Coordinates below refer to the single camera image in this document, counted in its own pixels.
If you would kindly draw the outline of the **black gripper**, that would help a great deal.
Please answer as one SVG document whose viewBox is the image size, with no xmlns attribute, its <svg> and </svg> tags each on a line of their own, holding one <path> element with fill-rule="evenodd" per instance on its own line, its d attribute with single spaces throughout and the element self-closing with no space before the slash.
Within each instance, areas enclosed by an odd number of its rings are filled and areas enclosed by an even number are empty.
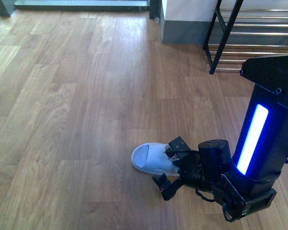
<svg viewBox="0 0 288 230">
<path fill-rule="evenodd" d="M 174 156 L 178 158 L 173 161 L 178 166 L 177 179 L 171 182 L 165 174 L 152 177 L 165 201 L 169 201 L 184 185 L 196 192 L 212 193 L 212 186 L 221 175 L 221 150 L 174 150 Z"/>
</svg>

